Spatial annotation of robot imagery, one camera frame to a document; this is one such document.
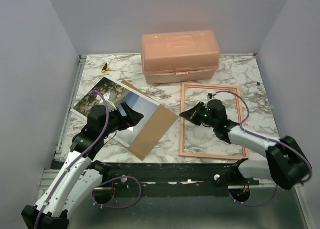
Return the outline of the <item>landscape photo print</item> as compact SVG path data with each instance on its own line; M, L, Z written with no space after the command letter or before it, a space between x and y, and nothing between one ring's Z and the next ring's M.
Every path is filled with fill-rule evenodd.
M108 92L113 92L116 95L114 104L117 109L119 109L121 103L127 103L134 111L144 115L144 118L135 127L137 129L136 137L150 120L156 109L160 106L160 104L154 100L109 76L103 77L96 86L93 87L93 90L99 92L103 96ZM89 92L74 106L72 112L81 119L88 120L88 115L92 108L97 105L105 106L105 103L107 102L104 97L101 98L97 94ZM127 144L119 139L117 134L118 131L116 133L115 140L125 147L129 147L133 143L134 139L136 139L135 137L130 144Z

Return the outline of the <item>pink wooden picture frame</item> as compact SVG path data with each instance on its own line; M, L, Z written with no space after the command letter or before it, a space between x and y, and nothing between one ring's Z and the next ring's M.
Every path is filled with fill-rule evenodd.
M238 96L241 95L241 89L239 86L183 82L181 84L181 111L185 110L186 89L230 91L230 92L236 93ZM185 120L183 118L180 119L179 156L181 157L201 158L201 159L211 159L211 160L230 160L230 161L238 161L245 158L248 159L249 150L245 147L242 147L241 149L242 149L242 155L218 155L218 154L185 152Z

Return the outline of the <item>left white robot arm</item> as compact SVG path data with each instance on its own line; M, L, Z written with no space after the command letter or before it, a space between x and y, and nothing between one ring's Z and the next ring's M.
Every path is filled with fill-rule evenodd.
M109 111L104 105L95 105L87 124L73 140L63 167L48 190L35 203L27 205L21 215L29 229L66 229L70 216L83 200L97 187L110 186L115 193L111 167L95 160L104 147L104 140L118 131L135 127L144 115L121 103L125 114L116 108Z

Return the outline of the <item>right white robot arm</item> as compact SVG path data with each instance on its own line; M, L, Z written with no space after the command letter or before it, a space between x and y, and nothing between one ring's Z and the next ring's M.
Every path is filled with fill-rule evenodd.
M229 179L236 185L255 178L273 181L280 188L290 190L312 176L311 164L292 137L268 138L244 129L240 123L228 118L227 110L220 100L199 102L195 107L180 113L180 117L196 126L208 126L219 140L245 147L266 159L242 159L235 163Z

